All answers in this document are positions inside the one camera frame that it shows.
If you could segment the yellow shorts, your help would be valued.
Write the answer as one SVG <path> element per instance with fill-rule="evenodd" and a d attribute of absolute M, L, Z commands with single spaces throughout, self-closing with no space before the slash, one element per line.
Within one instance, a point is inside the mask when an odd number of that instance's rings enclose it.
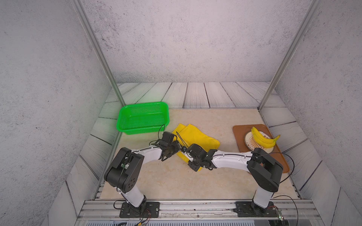
<path fill-rule="evenodd" d="M 220 146 L 220 142 L 218 140 L 207 136 L 191 124 L 185 126 L 180 123 L 172 133 L 175 135 L 173 140 L 175 141 L 177 139 L 181 146 L 189 147 L 192 144 L 197 144 L 206 152 L 212 149 L 217 150 Z"/>

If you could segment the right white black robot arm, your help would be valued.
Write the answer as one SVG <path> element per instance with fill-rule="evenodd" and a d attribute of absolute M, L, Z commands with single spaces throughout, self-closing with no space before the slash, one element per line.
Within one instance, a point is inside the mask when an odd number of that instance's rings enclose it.
<path fill-rule="evenodd" d="M 194 171 L 198 171 L 199 168 L 231 168 L 249 172 L 258 184 L 253 205 L 263 210 L 268 208 L 272 195 L 279 190 L 284 167 L 261 148 L 245 153 L 230 153 L 216 149 L 207 152 L 201 146 L 192 144 L 189 148 L 184 148 L 182 153 Z"/>

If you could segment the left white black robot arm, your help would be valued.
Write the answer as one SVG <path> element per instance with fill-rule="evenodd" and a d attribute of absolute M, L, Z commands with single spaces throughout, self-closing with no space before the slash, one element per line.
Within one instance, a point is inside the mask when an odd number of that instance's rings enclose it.
<path fill-rule="evenodd" d="M 170 132 L 164 132 L 161 139 L 141 150 L 123 147 L 107 168 L 104 180 L 121 193 L 126 203 L 134 208 L 143 207 L 147 198 L 136 186 L 142 166 L 152 161 L 165 161 L 181 148 Z"/>

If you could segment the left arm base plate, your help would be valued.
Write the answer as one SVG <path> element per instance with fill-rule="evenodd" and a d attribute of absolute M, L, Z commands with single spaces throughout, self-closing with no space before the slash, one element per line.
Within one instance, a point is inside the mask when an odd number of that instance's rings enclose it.
<path fill-rule="evenodd" d="M 120 218 L 158 218 L 160 202 L 143 202 L 139 207 L 124 202 L 120 210 Z"/>

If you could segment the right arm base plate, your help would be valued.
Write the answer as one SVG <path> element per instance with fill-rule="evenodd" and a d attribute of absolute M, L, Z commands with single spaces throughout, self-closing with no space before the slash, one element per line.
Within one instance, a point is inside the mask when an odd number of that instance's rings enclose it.
<path fill-rule="evenodd" d="M 273 202 L 269 202 L 266 208 L 262 208 L 253 202 L 235 202 L 236 208 L 233 212 L 240 218 L 266 218 L 279 217 L 277 207 Z"/>

